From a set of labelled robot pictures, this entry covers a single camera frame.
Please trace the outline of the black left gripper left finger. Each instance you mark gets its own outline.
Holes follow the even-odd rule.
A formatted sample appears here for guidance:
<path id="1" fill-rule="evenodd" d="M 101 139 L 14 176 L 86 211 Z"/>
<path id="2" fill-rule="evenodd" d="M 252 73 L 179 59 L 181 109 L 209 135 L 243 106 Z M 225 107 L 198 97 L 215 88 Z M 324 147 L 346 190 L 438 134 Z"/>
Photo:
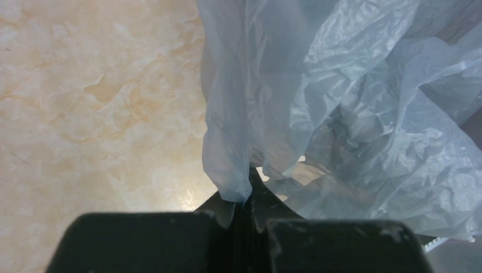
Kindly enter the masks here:
<path id="1" fill-rule="evenodd" d="M 236 203 L 193 212 L 87 213 L 67 228 L 48 272 L 229 272 Z"/>

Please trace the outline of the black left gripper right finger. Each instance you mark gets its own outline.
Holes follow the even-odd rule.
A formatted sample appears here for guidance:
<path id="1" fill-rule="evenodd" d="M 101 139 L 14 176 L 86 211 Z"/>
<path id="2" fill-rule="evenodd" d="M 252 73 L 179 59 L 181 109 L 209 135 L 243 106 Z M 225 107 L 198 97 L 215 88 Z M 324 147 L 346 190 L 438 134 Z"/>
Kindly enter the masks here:
<path id="1" fill-rule="evenodd" d="M 404 224 L 378 220 L 308 220 L 291 210 L 250 169 L 243 208 L 249 272 L 432 272 Z"/>

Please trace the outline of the light blue plastic trash bag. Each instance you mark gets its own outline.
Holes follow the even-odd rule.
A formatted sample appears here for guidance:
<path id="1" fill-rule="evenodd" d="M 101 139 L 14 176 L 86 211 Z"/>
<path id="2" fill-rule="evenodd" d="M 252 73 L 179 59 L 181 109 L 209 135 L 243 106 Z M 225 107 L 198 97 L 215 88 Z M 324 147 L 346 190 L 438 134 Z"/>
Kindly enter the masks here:
<path id="1" fill-rule="evenodd" d="M 480 1 L 198 1 L 205 173 L 305 218 L 481 234 Z"/>

